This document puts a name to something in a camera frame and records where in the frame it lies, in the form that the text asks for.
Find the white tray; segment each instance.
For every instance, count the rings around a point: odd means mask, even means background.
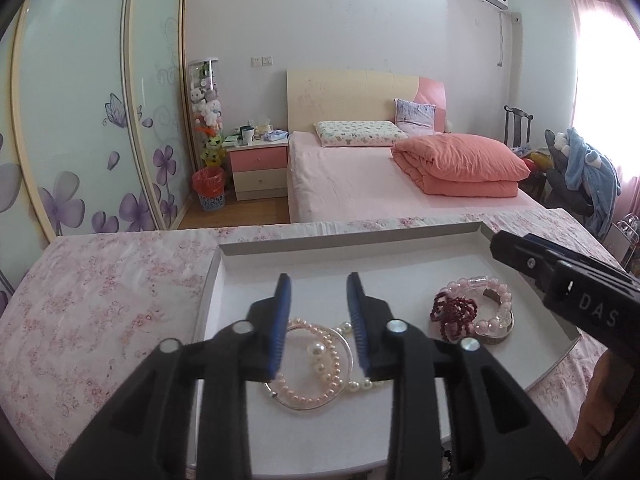
[[[488,349],[523,388],[530,388],[570,351],[578,331],[545,309],[522,275],[492,259],[491,236],[489,228],[476,222],[222,244],[204,287],[194,340],[211,338],[220,328],[244,319],[254,301],[273,295],[281,272],[292,279],[290,317],[337,326],[349,319],[346,278],[353,271],[360,273],[368,296],[387,301],[396,317],[440,338],[438,326],[429,319],[434,295],[459,277],[496,276],[513,294],[514,328],[506,341]],[[287,380],[296,383],[293,387],[304,390],[298,387],[301,381],[317,381],[305,351],[311,339],[293,335],[287,337],[283,367]],[[349,341],[355,354],[353,339]],[[362,378],[357,357],[355,361],[354,374]],[[270,399],[263,385],[247,383],[254,476],[303,478],[383,465],[391,398],[391,387],[384,386],[358,394],[343,392],[323,408],[294,412]],[[441,381],[438,407],[446,440],[450,431]]]

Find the beige headboard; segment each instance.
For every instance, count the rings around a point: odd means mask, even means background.
[[[414,100],[419,85],[417,76],[370,70],[287,70],[289,131],[314,132],[318,121],[393,121],[394,99]]]

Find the pink headboard panel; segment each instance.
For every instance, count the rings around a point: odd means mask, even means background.
[[[418,93],[415,95],[414,103],[421,105],[436,105],[435,130],[444,132],[444,121],[446,118],[447,100],[444,94],[444,83],[421,77],[418,83]]]

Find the silver screw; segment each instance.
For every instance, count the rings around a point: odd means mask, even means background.
[[[180,341],[177,339],[164,339],[160,343],[160,351],[165,354],[171,354],[180,349]]]
[[[386,329],[389,330],[389,332],[401,334],[402,332],[406,332],[407,325],[402,319],[392,319],[386,324]]]
[[[254,331],[254,326],[249,321],[238,321],[233,326],[234,332],[237,334],[248,334]]]
[[[462,349],[466,350],[467,352],[475,352],[480,348],[480,342],[478,341],[478,339],[465,337],[462,341],[460,341],[460,346],[462,346]]]

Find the human hand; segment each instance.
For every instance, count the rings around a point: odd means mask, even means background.
[[[607,350],[601,355],[593,369],[587,397],[580,407],[578,425],[569,441],[569,449],[579,463],[587,458],[595,460],[602,446],[602,437],[609,433],[614,419],[614,407],[604,386],[609,377],[611,354]]]

